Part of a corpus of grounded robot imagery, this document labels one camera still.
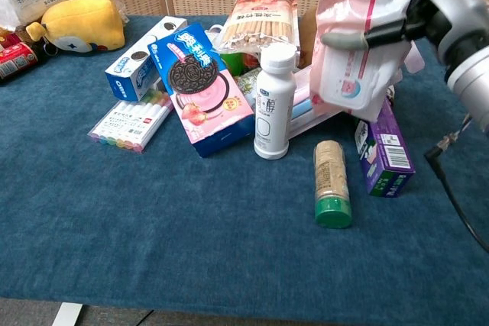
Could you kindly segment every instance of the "blue table cloth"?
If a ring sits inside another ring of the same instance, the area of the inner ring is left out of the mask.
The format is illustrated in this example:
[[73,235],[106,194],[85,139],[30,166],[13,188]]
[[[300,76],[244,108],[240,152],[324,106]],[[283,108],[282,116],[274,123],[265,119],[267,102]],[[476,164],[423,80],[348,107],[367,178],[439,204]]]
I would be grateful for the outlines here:
[[[127,47],[159,18],[132,17]],[[208,27],[223,17],[189,17]],[[199,158],[176,114],[143,154],[95,143],[122,53],[63,53],[0,88],[0,296],[349,324],[489,324],[489,255],[423,153],[464,109],[425,42],[394,112],[416,166],[398,199],[366,194],[351,119],[294,138],[278,161],[252,137]],[[344,149],[353,225],[314,222],[313,148]],[[442,156],[489,239],[488,145],[477,127]]]

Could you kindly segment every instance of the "bottle cap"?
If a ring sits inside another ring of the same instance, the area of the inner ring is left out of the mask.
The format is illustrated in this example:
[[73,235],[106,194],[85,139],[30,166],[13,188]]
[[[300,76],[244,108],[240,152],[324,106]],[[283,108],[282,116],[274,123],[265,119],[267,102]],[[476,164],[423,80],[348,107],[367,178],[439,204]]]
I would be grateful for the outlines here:
[[327,228],[346,228],[351,224],[350,203],[339,196],[327,196],[316,202],[316,223]]
[[270,44],[261,51],[260,66],[272,74],[292,72],[296,66],[296,47],[278,42]]

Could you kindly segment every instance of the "yellow plush toy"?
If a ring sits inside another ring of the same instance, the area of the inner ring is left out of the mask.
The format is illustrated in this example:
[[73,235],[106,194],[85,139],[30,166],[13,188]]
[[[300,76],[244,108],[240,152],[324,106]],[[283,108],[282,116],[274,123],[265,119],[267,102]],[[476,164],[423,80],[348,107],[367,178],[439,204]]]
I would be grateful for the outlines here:
[[112,0],[67,0],[53,5],[41,23],[26,28],[32,40],[45,37],[61,50],[88,53],[123,47],[124,23]]

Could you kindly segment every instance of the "oreo cookie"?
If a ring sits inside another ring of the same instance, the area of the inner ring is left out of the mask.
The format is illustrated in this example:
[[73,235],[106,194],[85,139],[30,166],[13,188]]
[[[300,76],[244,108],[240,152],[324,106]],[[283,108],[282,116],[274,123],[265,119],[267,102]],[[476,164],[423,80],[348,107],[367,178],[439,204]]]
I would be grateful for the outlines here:
[[184,95],[192,95],[207,89],[214,83],[219,74],[219,66],[215,60],[202,68],[200,62],[193,56],[187,55],[185,63],[176,61],[168,72],[171,88]]

